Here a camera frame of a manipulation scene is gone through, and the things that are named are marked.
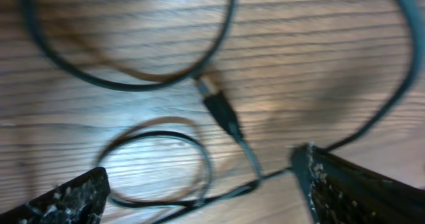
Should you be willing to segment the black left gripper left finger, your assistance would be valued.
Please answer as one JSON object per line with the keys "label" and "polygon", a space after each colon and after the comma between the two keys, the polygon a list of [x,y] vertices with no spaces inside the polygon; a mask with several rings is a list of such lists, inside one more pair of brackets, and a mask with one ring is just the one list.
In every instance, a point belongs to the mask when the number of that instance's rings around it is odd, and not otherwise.
{"label": "black left gripper left finger", "polygon": [[106,169],[96,167],[1,214],[1,224],[99,224],[110,194]]}

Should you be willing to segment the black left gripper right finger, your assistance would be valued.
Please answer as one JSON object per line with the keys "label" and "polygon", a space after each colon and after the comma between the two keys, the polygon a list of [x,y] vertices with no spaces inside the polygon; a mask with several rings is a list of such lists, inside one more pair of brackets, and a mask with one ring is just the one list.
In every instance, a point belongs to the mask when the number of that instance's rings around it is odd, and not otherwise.
{"label": "black left gripper right finger", "polygon": [[290,156],[314,223],[424,224],[424,190],[311,144]]}

